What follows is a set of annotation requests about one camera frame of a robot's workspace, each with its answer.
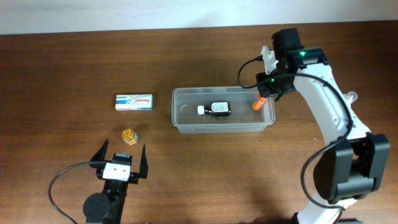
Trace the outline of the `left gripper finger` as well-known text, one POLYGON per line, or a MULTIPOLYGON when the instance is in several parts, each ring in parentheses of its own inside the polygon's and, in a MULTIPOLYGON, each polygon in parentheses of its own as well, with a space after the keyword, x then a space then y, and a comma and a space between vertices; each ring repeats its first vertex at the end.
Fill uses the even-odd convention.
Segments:
POLYGON ((108 143, 109 141, 106 139, 100 149, 91 158, 91 162, 103 162, 105 160, 108 143))
POLYGON ((147 163, 147 158, 146 158, 146 145, 144 144, 142 147, 142 153, 141 153, 141 161, 140 161, 140 166, 139 166, 139 178, 140 179, 146 179, 149 171, 149 166, 147 163))

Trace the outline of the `orange tube white cap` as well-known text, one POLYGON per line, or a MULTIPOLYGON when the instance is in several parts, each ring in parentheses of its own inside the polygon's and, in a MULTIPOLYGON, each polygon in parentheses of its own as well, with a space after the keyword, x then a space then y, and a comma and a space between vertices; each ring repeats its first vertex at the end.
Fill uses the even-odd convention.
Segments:
POLYGON ((263 107, 266 100, 267 99, 265 97, 258 96, 257 100, 252 104, 253 110, 259 111, 263 107))

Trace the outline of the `dark syrup bottle white cap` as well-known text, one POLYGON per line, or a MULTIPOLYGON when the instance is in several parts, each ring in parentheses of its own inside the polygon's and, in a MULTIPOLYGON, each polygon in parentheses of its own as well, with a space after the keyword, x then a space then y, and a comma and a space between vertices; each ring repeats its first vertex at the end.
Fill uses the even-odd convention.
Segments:
POLYGON ((231 105, 228 101, 216 101, 208 105, 197 106, 197 113, 199 115, 207 114, 214 117, 224 117, 231 114, 231 105))

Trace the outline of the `clear white sanitizer bottle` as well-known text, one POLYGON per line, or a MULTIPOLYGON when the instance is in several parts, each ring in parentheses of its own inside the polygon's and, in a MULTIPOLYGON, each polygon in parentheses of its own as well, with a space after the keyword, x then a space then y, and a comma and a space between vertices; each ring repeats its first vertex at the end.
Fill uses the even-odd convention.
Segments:
POLYGON ((354 91, 350 91, 345 94, 345 100, 348 104, 353 104, 358 99, 358 94, 354 91))

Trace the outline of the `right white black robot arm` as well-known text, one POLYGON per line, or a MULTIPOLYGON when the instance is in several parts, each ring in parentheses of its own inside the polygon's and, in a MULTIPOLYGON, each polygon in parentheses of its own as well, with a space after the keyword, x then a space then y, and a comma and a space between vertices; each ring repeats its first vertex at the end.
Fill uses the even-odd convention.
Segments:
POLYGON ((313 160, 316 191, 309 203, 294 214, 292 223, 338 223, 352 204, 381 185, 390 144, 383 134, 372 134, 342 94, 329 60, 320 48, 305 48, 296 28, 272 35, 273 49, 263 47, 260 60, 266 71, 256 76, 263 98, 279 100, 297 91, 308 104, 322 132, 325 147, 303 165, 304 177, 313 160))

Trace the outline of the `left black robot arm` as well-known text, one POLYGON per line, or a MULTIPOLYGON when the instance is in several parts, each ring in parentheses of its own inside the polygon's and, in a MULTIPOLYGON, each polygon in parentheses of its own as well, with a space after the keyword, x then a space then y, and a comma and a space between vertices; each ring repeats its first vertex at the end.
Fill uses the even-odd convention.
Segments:
POLYGON ((146 158, 146 148, 142 148, 139 172, 132 172, 132 156, 115 153, 109 161, 105 159, 108 140, 90 160, 90 167, 96 170, 96 176, 104 181, 100 193, 90 195, 83 204, 83 214, 86 223, 120 224, 123 214, 127 189, 130 184, 138 184, 140 179, 146 179, 149 166, 146 158))

